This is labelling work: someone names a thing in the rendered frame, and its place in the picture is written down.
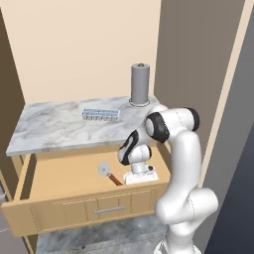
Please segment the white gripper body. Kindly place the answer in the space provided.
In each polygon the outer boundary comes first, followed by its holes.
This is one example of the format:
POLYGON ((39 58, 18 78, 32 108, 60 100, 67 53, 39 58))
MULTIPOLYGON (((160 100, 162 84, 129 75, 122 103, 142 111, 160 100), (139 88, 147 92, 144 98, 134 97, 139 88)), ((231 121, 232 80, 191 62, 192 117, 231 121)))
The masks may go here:
POLYGON ((158 179, 159 179, 158 175, 155 171, 139 173, 139 174, 133 174, 132 172, 129 172, 124 175, 124 183, 126 185, 153 182, 153 181, 157 181, 158 179))

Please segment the tan wooden drawer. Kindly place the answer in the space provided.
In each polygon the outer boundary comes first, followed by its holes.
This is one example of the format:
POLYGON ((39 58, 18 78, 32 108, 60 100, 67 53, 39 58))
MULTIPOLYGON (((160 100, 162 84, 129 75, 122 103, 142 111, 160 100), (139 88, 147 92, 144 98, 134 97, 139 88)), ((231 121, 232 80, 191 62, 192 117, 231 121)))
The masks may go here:
POLYGON ((150 214, 169 182, 168 155, 167 148, 153 144, 149 164, 159 179, 126 185, 123 176, 130 168, 118 162, 115 147, 31 154, 25 157, 14 199, 1 209, 16 236, 150 214), (121 186, 98 173, 101 162, 109 164, 121 186), (125 209, 93 213, 122 204, 125 209))

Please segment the grey paper towel roll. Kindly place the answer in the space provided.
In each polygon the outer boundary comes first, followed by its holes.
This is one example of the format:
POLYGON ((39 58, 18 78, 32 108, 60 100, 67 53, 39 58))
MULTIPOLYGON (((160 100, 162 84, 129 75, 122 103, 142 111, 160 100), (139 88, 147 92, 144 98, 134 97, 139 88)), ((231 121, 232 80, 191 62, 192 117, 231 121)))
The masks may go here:
POLYGON ((134 63, 131 66, 131 97, 134 106, 147 106, 149 101, 150 66, 146 63, 134 63))

